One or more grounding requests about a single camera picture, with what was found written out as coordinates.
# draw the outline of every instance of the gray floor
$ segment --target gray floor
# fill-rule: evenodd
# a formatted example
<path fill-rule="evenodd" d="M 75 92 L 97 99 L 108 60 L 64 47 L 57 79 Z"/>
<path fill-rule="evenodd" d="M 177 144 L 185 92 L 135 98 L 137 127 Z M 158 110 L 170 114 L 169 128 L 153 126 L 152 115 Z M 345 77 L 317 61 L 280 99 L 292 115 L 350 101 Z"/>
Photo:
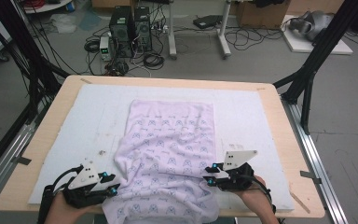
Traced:
<path fill-rule="evenodd" d="M 51 13 L 65 13 L 55 10 Z M 49 17 L 42 14 L 42 19 Z M 85 39 L 108 24 L 89 9 L 88 4 L 78 9 L 77 30 L 73 34 L 48 35 L 50 43 L 62 58 L 77 72 L 87 71 Z M 194 17 L 178 19 L 176 24 L 192 27 Z M 246 51 L 232 46 L 232 56 L 223 60 L 214 34 L 177 35 L 180 54 L 177 61 L 168 57 L 164 67 L 151 71 L 155 78 L 182 78 L 224 80 L 239 82 L 273 83 L 295 72 L 308 57 L 308 53 L 293 53 L 284 40 L 268 40 Z M 166 36 L 161 38 L 167 47 Z M 318 72 L 314 81 L 310 111 L 310 132 L 320 153 L 324 168 L 329 174 L 334 190 L 350 223 L 358 223 L 358 45 L 343 39 L 352 50 L 351 56 L 331 55 Z M 103 62 L 92 64 L 95 73 L 103 72 Z M 150 77 L 143 69 L 132 70 L 128 76 Z M 26 89 L 21 74 L 13 61 L 0 62 L 0 139 L 27 103 Z M 90 223 L 85 217 L 82 223 Z M 0 212 L 0 223 L 35 223 L 36 214 Z M 259 223 L 255 218 L 240 218 L 240 223 Z M 330 223 L 322 219 L 289 218 L 285 223 Z"/>

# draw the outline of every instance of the desk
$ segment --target desk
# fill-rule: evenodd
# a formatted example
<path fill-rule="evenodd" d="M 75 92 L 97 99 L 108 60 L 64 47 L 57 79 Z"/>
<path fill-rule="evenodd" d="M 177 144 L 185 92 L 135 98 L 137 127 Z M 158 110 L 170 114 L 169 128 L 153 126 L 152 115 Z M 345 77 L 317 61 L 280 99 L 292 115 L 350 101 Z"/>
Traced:
<path fill-rule="evenodd" d="M 70 111 L 80 88 L 85 84 L 104 84 L 122 86 L 177 87 L 236 91 L 257 91 L 262 100 L 271 134 L 289 182 L 290 192 L 295 204 L 291 212 L 277 213 L 278 217 L 322 217 L 324 208 L 311 179 L 300 176 L 300 171 L 308 171 L 300 148 L 278 93 L 271 84 L 240 83 L 202 80 L 156 79 L 136 77 L 89 77 L 70 76 L 62 85 L 60 92 L 48 113 L 37 129 L 33 140 L 23 157 L 31 159 L 29 165 L 17 165 L 5 188 L 0 194 L 1 211 L 38 211 L 38 205 L 28 204 L 43 161 L 51 149 L 60 128 Z M 96 207 L 92 212 L 101 213 Z M 249 217 L 253 213 L 221 210 L 222 217 Z"/>
<path fill-rule="evenodd" d="M 173 33 L 173 12 L 172 8 L 174 5 L 174 0 L 170 0 L 170 31 L 168 33 L 168 40 L 170 46 L 170 56 L 173 59 L 176 59 L 176 46 L 175 46 L 175 36 Z M 227 18 L 229 9 L 231 6 L 231 0 L 225 0 L 225 7 L 223 10 L 223 20 L 222 20 L 222 27 L 221 29 L 217 29 L 217 37 L 219 37 L 220 44 L 222 45 L 223 49 L 223 58 L 227 58 L 231 55 L 231 51 L 229 50 L 228 43 L 225 37 L 226 25 L 227 25 Z"/>

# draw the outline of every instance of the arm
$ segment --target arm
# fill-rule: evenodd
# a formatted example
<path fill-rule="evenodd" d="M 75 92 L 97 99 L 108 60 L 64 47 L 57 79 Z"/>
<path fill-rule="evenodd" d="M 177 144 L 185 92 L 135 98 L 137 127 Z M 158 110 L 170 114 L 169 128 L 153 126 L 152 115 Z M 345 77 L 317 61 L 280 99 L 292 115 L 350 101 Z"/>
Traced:
<path fill-rule="evenodd" d="M 266 182 L 260 176 L 255 176 L 255 178 L 263 183 L 263 185 L 266 185 Z M 278 223 L 278 219 L 272 212 L 271 204 L 269 203 L 267 196 L 258 189 L 256 185 L 252 185 L 247 190 L 234 191 L 233 193 L 240 196 L 246 206 L 257 214 L 263 224 Z"/>
<path fill-rule="evenodd" d="M 91 208 L 92 206 L 79 209 L 74 208 L 66 202 L 62 192 L 59 192 L 54 197 L 53 203 L 48 211 L 48 217 L 46 218 L 45 224 L 74 224 Z"/>

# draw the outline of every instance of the purple patterned towel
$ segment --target purple patterned towel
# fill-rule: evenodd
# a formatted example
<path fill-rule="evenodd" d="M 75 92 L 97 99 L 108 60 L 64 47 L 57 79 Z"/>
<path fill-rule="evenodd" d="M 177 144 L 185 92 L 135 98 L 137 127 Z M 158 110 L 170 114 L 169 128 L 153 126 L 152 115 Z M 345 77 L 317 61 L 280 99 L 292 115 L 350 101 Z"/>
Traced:
<path fill-rule="evenodd" d="M 123 178 L 103 203 L 109 223 L 204 223 L 217 219 L 215 189 L 202 179 L 215 162 L 213 105 L 133 101 L 115 155 Z"/>

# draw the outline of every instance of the white desk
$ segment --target white desk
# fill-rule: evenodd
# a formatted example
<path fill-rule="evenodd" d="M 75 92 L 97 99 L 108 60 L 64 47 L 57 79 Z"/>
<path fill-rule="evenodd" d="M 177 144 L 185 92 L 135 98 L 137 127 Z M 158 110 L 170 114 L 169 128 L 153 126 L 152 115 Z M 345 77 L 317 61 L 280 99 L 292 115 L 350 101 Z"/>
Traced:
<path fill-rule="evenodd" d="M 176 45 L 175 45 L 175 36 L 173 33 L 173 6 L 174 6 L 174 0 L 170 0 L 170 31 L 168 33 L 168 40 L 170 45 L 170 56 L 171 58 L 176 60 Z M 222 20 L 222 27 L 221 29 L 217 29 L 217 36 L 219 37 L 220 44 L 223 48 L 223 58 L 226 59 L 231 55 L 231 51 L 229 50 L 228 43 L 226 41 L 225 37 L 225 31 L 226 31 L 226 25 L 227 25 L 227 18 L 228 18 L 228 12 L 231 6 L 231 0 L 226 0 L 224 10 L 223 10 L 223 20 Z"/>

